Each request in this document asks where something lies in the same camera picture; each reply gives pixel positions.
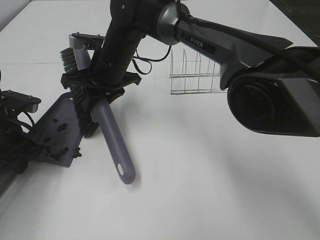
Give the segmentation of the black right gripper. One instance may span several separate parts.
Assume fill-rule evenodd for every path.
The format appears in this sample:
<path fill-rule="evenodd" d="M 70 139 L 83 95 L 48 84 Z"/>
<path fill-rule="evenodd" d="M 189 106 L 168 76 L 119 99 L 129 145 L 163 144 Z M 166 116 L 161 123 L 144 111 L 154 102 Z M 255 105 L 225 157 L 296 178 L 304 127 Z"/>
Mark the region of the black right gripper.
<path fill-rule="evenodd" d="M 125 87 L 139 85 L 142 78 L 133 72 L 125 72 L 120 83 L 110 86 L 94 77 L 88 69 L 64 73 L 61 77 L 62 86 L 70 89 L 74 102 L 95 102 L 105 97 L 110 103 L 125 94 Z"/>

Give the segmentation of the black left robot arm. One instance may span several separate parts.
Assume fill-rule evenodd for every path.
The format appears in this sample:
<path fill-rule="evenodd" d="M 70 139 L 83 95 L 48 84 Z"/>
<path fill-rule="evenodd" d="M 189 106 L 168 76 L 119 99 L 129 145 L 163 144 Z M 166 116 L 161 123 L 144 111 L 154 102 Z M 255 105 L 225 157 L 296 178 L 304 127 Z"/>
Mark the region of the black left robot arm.
<path fill-rule="evenodd" d="M 0 194 L 38 157 L 44 147 L 36 143 L 36 124 L 30 114 L 41 99 L 11 89 L 0 92 Z"/>

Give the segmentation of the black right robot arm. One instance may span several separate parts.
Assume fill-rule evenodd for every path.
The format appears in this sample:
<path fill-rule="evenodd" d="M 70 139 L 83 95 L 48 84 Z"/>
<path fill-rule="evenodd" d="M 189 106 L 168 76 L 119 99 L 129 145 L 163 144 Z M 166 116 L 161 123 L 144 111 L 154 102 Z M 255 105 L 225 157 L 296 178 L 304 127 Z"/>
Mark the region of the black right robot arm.
<path fill-rule="evenodd" d="M 128 72 L 145 36 L 168 46 L 183 43 L 219 64 L 221 90 L 232 115 L 260 134 L 320 135 L 320 50 L 286 38 L 256 34 L 193 17 L 178 0 L 112 0 L 105 37 L 72 34 L 70 45 L 93 50 L 85 69 L 67 66 L 61 77 L 74 96 L 79 126 L 90 136 L 88 118 L 100 97 L 113 101 L 139 84 Z"/>

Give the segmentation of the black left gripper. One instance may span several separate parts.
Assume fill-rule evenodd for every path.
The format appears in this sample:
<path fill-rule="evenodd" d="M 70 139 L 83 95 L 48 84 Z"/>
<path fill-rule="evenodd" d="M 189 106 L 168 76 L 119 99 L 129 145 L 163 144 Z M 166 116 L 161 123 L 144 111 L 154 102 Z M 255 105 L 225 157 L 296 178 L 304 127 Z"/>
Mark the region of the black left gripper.
<path fill-rule="evenodd" d="M 14 131 L 0 133 L 0 167 L 22 174 L 29 162 L 37 159 L 44 151 L 43 145 L 36 144 L 25 134 Z"/>

